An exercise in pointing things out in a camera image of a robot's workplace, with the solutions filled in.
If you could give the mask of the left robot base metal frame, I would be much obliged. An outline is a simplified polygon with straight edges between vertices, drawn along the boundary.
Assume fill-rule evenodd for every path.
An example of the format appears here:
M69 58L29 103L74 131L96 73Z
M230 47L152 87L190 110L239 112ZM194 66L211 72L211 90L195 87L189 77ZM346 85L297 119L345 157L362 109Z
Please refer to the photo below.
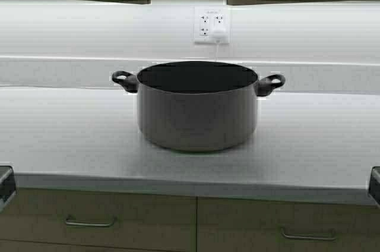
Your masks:
M17 193L14 171L11 166L1 166L1 212L9 205Z

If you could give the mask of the right robot base metal frame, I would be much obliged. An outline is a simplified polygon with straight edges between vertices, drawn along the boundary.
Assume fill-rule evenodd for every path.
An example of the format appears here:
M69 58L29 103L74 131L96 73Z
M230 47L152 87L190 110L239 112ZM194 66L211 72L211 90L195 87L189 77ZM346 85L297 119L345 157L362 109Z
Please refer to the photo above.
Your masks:
M368 185L368 195L376 203L377 206L380 205L380 173L378 166L373 167L371 170Z

